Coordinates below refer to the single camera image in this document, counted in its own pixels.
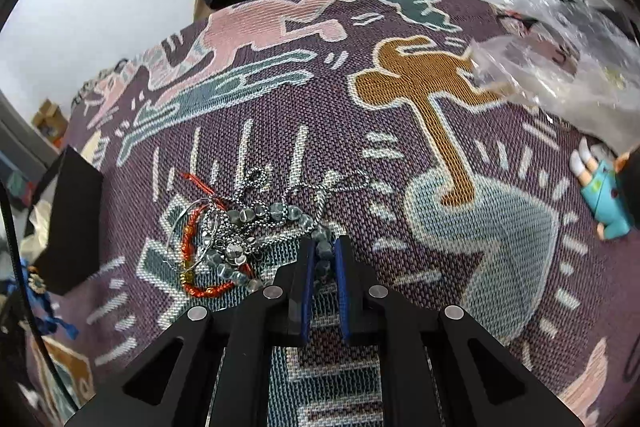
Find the black box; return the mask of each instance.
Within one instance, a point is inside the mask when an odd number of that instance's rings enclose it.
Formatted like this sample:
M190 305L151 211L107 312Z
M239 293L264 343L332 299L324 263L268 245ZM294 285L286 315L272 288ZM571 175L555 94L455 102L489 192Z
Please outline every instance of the black box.
M47 246L33 264L48 291L64 295L98 271L101 195L102 174L69 146L38 182L29 212L46 197L51 217ZM24 236L31 233L27 221Z

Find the blue gripper pad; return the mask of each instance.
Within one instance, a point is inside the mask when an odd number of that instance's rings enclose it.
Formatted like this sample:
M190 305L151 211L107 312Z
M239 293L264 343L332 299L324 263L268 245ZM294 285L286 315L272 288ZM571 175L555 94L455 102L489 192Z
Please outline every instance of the blue gripper pad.
M347 276L344 264L344 252L342 251L342 242L338 238L334 242L335 252L335 279L338 286L338 310L340 313L340 329L342 330L342 338L346 341L351 336L349 328L349 294L347 292Z
M315 245L312 241L306 243L306 274L305 288L302 296L302 338L305 344L309 341L309 328L311 326L312 305L314 296L314 263Z

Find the black cable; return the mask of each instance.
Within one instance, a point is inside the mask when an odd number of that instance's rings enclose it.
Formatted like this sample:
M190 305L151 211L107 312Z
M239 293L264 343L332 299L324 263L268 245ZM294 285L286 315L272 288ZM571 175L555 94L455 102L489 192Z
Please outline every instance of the black cable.
M60 375L56 370L56 366L53 365L53 360L51 360L49 351L47 351L47 347L44 345L42 335L38 330L35 317L33 316L33 311L31 310L31 304L29 303L29 297L27 296L27 285L24 277L22 276L22 265L20 264L20 255L18 254L18 240L15 237L14 216L11 213L11 203L9 202L9 196L6 193L6 188L4 187L2 180L0 180L0 208L2 210L2 221L4 222L4 229L6 231L9 256L11 256L11 263L14 267L15 282L18 286L20 297L22 298L22 304L24 305L24 312L27 317L27 322L29 323L31 334L36 341L44 362L47 364L47 367L51 372L53 380L55 380L56 385L60 388L60 393L62 393L66 401L69 402L69 406L71 407L71 409L73 411L77 411L78 406L76 405L74 399L71 398L69 391L66 389L65 384L62 382L62 378L60 378Z

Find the metal ring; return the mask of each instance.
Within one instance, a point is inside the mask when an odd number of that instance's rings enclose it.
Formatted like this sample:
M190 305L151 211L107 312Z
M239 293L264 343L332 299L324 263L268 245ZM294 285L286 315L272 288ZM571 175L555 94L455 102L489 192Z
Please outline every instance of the metal ring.
M181 211L180 215L177 217L177 219L174 221L174 225L171 227L171 232L169 232L169 236L166 238L166 244L164 245L164 251L169 254L169 243L171 243L172 238L174 237L174 232L175 232L175 227L178 223L180 223L180 220L196 205L200 204L200 203L204 203L205 201L209 201L209 198L200 198L199 200L195 200L193 201L193 203L191 203L189 206L187 206L187 208L185 208L183 211ZM187 273L188 271L191 271L192 268L188 269L188 270L177 270L175 269L174 265L172 265L171 263L169 263L169 261L167 261L166 259L162 260L165 264L168 264L173 271L175 271L176 273Z
M218 212L223 212L222 210L220 210L218 207L216 207L215 205L211 205L213 208L215 208ZM219 223L220 220L218 219L220 214L216 212L216 225L214 227L214 229L212 230L211 234L212 237L216 237L216 234L218 233L218 227L219 227ZM198 265L200 265L200 263L202 263L202 261L204 261L205 257L207 256L207 252L211 249L211 245L209 245L207 248L203 248L202 249L202 253L200 254L200 256L196 259L195 263L193 263L187 270L183 270L180 273L185 273L188 271L192 271L195 270Z

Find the cardboard box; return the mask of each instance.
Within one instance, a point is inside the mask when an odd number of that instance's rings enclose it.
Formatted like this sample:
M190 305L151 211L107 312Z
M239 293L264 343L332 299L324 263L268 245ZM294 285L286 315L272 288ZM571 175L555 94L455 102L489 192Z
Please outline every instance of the cardboard box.
M68 121L60 111L60 106L50 100L45 100L40 106L31 123L51 143L60 142L68 126Z

